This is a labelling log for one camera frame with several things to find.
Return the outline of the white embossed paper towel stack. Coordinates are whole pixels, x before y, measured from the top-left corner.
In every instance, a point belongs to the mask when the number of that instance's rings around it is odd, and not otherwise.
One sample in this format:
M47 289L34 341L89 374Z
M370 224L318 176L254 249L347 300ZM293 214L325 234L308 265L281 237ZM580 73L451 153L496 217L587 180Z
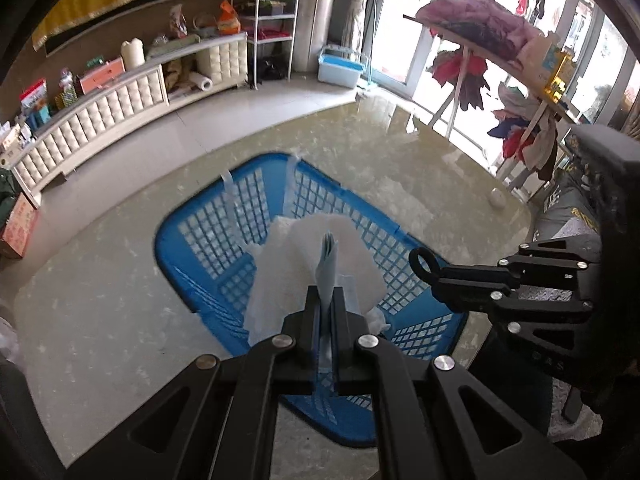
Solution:
M387 295L382 271L354 222L342 214L277 216L265 244L253 250L256 272L243 324L249 344L279 333L287 315L303 310L307 288L318 283L326 234L335 240L335 285L344 290L346 309L363 315L373 335L390 329L378 306Z

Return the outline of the light blue cloth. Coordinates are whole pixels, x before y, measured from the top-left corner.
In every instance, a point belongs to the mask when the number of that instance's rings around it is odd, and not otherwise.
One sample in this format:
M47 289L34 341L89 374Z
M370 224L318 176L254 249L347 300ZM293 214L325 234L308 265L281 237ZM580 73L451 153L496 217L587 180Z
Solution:
M336 280L337 241L331 231L323 235L320 259L316 269L316 285L320 298L319 370L327 372L332 367L330 305Z

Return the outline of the blue plastic basket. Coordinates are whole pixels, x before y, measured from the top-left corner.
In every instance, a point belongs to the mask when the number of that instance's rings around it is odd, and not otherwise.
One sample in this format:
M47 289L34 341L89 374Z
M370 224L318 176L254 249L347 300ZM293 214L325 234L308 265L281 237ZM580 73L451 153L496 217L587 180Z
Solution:
M354 222L386 285L378 303L390 326L383 338L429 360L454 351L466 317L438 302L412 272L421 242L386 214L304 160L260 154L225 172L171 211L154 238L157 265L182 302L232 356L250 350L244 327L257 263L280 217L344 214Z

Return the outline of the light blue storage bin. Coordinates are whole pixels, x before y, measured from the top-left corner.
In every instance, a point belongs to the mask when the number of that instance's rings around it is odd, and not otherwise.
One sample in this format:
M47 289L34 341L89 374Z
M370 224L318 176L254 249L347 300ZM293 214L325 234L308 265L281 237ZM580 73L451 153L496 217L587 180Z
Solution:
M318 81L355 89L361 78L371 79L367 55L348 47L326 44L318 55Z

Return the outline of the wooden ironing board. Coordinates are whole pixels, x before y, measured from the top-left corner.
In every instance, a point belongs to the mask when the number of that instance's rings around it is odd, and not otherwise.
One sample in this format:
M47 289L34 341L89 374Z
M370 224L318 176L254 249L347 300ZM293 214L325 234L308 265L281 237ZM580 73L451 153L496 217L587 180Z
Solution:
M442 26L427 21L422 23L413 16L407 14L402 14L402 17L406 20L412 21L413 23L422 25L423 36L431 36L433 39L434 35L431 34L431 30L433 29L435 31L435 37L438 37L440 40L453 42L459 47L462 47L462 62L460 67L460 74L457 78L454 90L452 90L448 94L445 102L442 102L442 105L432 115L432 118L428 123L428 125L433 128L434 125L436 125L440 120L444 121L442 119L442 114L446 112L447 107L449 106L449 104L451 104L452 110L447 122L448 129L445 134L447 140L449 140L450 133L454 128L454 120L456 119L459 109L460 88L466 74L466 68L468 67L469 56L471 54L477 55L480 58L484 58L487 63L500 67L500 70L503 70L504 72L509 74L509 76L518 80L521 84L525 84L528 91L538 100L538 106L535 110L535 114L533 114L532 120L529 122L529 124L527 125L527 129L521 136L522 143L526 142L526 139L528 139L535 126L538 124L538 122L540 122L540 118L544 116L544 113L547 110L552 110L552 118L559 119L556 122L566 122L568 125L567 129L568 127L576 124L576 120L572 116L570 116L568 109L562 107L560 102L554 102L552 99L549 99L549 97L546 96L542 90L535 88L534 83L530 82L529 79L527 79L527 77L521 70L518 69L518 66L516 66L514 62L506 61L503 58L500 58L500 56L495 55L495 53L487 51L486 49L480 47L478 44L474 44L474 42L472 42L471 40L467 40L455 34L451 30L443 28ZM518 166L518 158L516 157L515 151L512 157L505 159L498 167L496 178L502 181L510 192L518 195L520 191L515 192L515 190L526 191L525 182L532 175L532 173L527 169L523 169L516 177L512 178L512 174L516 166Z

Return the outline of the pink clothes pile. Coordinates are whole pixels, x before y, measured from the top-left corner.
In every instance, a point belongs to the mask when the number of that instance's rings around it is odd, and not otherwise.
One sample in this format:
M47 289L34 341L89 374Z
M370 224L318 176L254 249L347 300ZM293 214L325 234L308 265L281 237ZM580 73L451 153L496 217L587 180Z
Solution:
M544 36L495 0L433 0L416 11L416 20L450 30L506 61L514 61L526 44Z

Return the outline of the cardboard box with print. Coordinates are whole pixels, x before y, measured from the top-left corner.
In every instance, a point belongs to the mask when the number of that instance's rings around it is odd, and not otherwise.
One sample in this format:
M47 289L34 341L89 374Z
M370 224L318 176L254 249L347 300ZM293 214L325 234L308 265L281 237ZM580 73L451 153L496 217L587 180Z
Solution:
M24 257L37 218L38 210L32 206L32 203L23 194L18 196L8 220L1 229L2 257L9 259Z

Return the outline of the white paper towel roll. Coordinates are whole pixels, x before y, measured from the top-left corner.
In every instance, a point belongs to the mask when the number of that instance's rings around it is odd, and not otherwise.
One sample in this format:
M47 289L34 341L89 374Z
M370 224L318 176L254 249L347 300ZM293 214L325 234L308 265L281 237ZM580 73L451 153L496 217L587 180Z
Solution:
M208 91L213 87L213 81L198 72L190 72L189 81L195 88L201 91Z

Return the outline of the white metal shelf rack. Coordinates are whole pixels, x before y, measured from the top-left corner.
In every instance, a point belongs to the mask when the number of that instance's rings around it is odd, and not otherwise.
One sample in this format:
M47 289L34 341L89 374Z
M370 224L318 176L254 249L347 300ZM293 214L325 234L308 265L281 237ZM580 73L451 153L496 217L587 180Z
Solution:
M299 0L230 0L248 44L248 82L290 79Z

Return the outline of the green plastic bag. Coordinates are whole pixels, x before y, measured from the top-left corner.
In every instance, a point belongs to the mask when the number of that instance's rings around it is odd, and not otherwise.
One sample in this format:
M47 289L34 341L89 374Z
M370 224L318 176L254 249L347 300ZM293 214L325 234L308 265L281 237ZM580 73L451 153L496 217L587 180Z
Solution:
M20 197L21 188L11 171L0 169L0 228L6 225L9 216Z

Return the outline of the white standing air conditioner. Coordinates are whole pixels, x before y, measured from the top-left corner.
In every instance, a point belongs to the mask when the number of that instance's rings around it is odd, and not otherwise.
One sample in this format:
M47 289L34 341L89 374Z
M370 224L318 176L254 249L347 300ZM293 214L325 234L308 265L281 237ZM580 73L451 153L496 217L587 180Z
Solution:
M315 73L318 56L329 35L334 0L298 0L293 70Z

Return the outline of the orange snack bag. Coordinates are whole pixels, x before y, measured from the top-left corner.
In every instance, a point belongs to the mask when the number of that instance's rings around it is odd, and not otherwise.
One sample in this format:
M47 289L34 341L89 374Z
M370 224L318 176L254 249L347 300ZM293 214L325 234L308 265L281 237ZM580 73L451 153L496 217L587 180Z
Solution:
M221 14L217 18L217 30L222 36L239 34L242 26L235 8L228 0L220 4Z

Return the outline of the white tufted tv cabinet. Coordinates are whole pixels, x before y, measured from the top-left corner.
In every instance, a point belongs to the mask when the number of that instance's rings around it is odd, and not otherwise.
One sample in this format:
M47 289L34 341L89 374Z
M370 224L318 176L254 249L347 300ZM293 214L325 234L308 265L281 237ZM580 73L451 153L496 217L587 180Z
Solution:
M213 81L195 88L189 73ZM36 207L55 178L67 176L128 134L158 118L247 82L247 36L210 38L152 58L93 90L36 131L36 138L9 158L22 193Z

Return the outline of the white plastic jug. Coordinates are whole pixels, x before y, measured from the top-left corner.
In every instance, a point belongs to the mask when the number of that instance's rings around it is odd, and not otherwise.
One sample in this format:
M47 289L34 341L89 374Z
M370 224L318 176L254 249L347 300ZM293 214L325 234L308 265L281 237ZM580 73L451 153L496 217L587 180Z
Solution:
M143 65L145 63L143 42L139 38L124 41L120 46L120 56L127 72Z

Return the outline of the pink drawer box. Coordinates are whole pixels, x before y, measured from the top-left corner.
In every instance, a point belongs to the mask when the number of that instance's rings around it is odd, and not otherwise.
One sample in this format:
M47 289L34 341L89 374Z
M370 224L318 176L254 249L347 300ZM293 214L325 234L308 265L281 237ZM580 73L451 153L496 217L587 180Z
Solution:
M104 87L113 79L125 73L125 65L122 58L114 58L114 60L105 62L104 64L93 67L85 72L78 79L78 88L82 94L88 94L93 90Z

